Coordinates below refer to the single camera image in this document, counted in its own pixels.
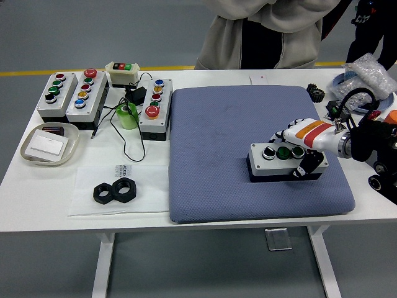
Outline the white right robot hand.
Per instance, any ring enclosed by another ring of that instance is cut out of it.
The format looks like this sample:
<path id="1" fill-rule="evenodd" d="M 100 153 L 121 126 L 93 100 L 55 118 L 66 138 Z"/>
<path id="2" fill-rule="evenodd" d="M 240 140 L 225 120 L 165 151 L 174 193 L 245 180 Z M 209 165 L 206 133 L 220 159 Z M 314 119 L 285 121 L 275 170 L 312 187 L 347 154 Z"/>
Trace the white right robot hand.
<path id="1" fill-rule="evenodd" d="M 349 158 L 346 151 L 350 133 L 341 125 L 333 125 L 312 118 L 297 119 L 290 122 L 287 129 L 275 132 L 269 142 L 280 139 L 306 150 L 303 160 L 293 171 L 297 178 L 311 174 L 323 161 L 323 152 L 330 151 L 340 158 Z"/>

